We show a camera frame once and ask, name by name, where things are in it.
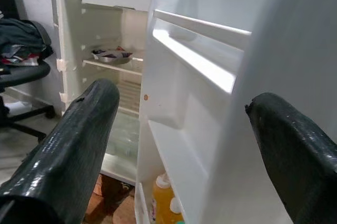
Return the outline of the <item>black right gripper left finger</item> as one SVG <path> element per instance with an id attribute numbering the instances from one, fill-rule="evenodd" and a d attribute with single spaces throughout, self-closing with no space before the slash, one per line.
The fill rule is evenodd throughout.
<path id="1" fill-rule="evenodd" d="M 107 79 L 75 99 L 52 132 L 0 185 L 0 224 L 81 224 L 120 101 Z"/>

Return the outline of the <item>dark clothes pile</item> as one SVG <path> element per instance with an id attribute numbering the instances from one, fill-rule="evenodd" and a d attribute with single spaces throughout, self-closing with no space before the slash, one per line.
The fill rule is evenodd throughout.
<path id="1" fill-rule="evenodd" d="M 0 65 L 38 66 L 54 51 L 39 23 L 6 18 L 0 11 Z"/>

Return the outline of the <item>black office chair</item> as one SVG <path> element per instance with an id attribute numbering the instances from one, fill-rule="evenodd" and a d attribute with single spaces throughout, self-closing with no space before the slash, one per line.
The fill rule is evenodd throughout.
<path id="1" fill-rule="evenodd" d="M 14 18 L 19 20 L 18 11 L 15 0 L 0 0 L 0 11 L 4 13 L 6 18 Z M 56 113 L 52 105 L 47 105 L 42 108 L 31 110 L 22 114 L 11 116 L 10 109 L 5 106 L 1 94 L 6 88 L 14 87 L 46 77 L 51 71 L 51 68 L 45 60 L 38 66 L 6 66 L 0 65 L 0 128 L 16 129 L 20 132 L 34 136 L 39 142 L 45 137 L 45 133 L 23 126 L 19 121 L 28 119 L 37 115 L 45 115 L 46 118 L 54 118 Z"/>

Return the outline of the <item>clear crisper drawer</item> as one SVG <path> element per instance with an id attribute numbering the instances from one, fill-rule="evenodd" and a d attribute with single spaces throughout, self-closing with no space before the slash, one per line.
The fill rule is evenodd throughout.
<path id="1" fill-rule="evenodd" d="M 139 132 L 138 117 L 118 110 L 108 139 L 106 153 L 136 164 Z"/>

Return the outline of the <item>glass fridge shelf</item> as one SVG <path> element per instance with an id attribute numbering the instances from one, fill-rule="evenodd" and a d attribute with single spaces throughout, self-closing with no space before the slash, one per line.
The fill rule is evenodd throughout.
<path id="1" fill-rule="evenodd" d="M 116 70 L 119 72 L 124 72 L 128 74 L 134 74 L 138 76 L 142 76 L 143 70 L 143 59 L 133 57 L 128 63 L 125 64 L 115 64 L 115 63 L 104 63 L 95 59 L 86 59 L 83 60 L 83 66 L 89 64 L 97 67 L 108 68 L 112 70 Z"/>

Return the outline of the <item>steel bowl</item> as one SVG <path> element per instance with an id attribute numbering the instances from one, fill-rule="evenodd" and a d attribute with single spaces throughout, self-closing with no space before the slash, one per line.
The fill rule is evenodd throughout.
<path id="1" fill-rule="evenodd" d="M 117 57 L 113 54 L 108 54 L 105 56 L 100 56 L 98 60 L 102 63 L 107 63 L 107 64 L 115 64 L 115 65 L 120 65 L 120 64 L 126 64 L 131 61 L 131 56 L 129 57 L 123 57 L 121 55 L 118 55 Z"/>

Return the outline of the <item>small fridge door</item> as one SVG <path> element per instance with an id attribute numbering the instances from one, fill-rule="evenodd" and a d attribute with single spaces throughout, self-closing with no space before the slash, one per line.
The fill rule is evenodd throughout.
<path id="1" fill-rule="evenodd" d="M 276 94 L 337 143 L 337 0 L 152 0 L 135 215 L 167 173 L 185 224 L 293 224 L 245 112 Z"/>

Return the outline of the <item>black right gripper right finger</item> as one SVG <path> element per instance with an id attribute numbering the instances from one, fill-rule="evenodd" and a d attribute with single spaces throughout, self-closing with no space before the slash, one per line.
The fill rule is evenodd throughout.
<path id="1" fill-rule="evenodd" d="M 254 97 L 245 112 L 293 224 L 337 224 L 337 144 L 276 94 Z"/>

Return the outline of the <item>orange juice bottle white cap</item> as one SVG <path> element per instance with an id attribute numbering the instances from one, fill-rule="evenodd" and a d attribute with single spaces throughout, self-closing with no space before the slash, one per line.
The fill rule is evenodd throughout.
<path id="1" fill-rule="evenodd" d="M 169 224 L 185 224 L 179 202 L 176 197 L 173 197 L 169 206 Z"/>

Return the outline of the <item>orange liquid plastic bottle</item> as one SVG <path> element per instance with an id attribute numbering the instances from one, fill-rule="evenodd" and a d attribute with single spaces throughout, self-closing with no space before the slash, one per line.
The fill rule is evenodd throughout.
<path id="1" fill-rule="evenodd" d="M 170 203 L 174 192 L 167 173 L 158 175 L 153 183 L 151 201 L 152 224 L 174 224 L 174 216 L 170 210 Z"/>

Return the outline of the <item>small fridge cabinet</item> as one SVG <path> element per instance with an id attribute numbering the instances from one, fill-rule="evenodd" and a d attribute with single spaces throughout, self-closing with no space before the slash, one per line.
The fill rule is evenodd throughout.
<path id="1" fill-rule="evenodd" d="M 62 78 L 60 100 L 66 110 L 91 83 L 106 78 L 120 92 L 118 110 L 139 116 L 142 76 L 86 64 L 95 59 L 95 49 L 116 49 L 121 46 L 142 58 L 144 65 L 147 12 L 130 8 L 84 4 L 82 0 L 53 0 L 54 27 L 60 53 L 56 64 Z M 102 174 L 135 184 L 136 164 L 105 153 Z"/>

